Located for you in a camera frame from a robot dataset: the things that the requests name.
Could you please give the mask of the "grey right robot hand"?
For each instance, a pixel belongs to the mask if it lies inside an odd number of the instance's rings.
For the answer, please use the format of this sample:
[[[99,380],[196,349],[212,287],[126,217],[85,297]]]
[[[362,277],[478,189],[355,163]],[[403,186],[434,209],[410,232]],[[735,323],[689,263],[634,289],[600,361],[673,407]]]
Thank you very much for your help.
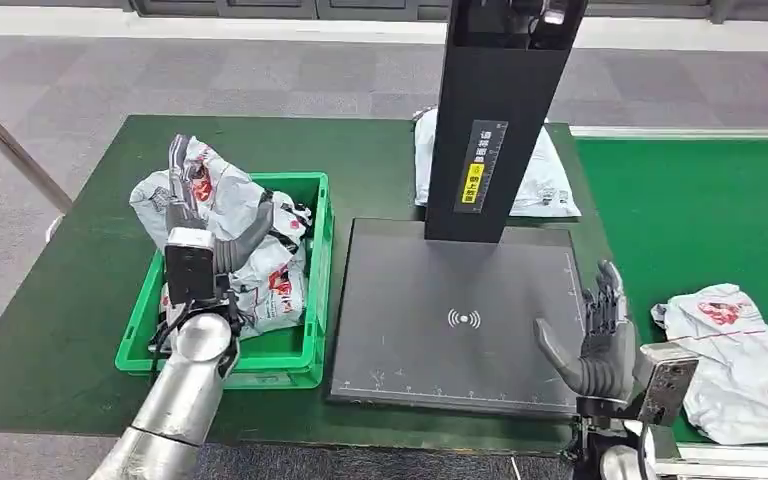
[[[556,340],[551,325],[542,318],[534,320],[535,339],[572,392],[626,403],[634,386],[637,329],[629,317],[622,276],[612,261],[598,262],[596,284],[596,294],[583,292],[585,336],[578,355]]]

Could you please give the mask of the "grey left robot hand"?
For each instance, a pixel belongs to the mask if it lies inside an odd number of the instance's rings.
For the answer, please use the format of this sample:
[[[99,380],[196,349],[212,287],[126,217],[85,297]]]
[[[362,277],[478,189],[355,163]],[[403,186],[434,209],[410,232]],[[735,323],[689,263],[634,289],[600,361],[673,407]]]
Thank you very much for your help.
[[[219,273],[240,270],[273,229],[273,193],[194,136],[177,134],[168,147],[169,203],[165,226],[214,235]]]

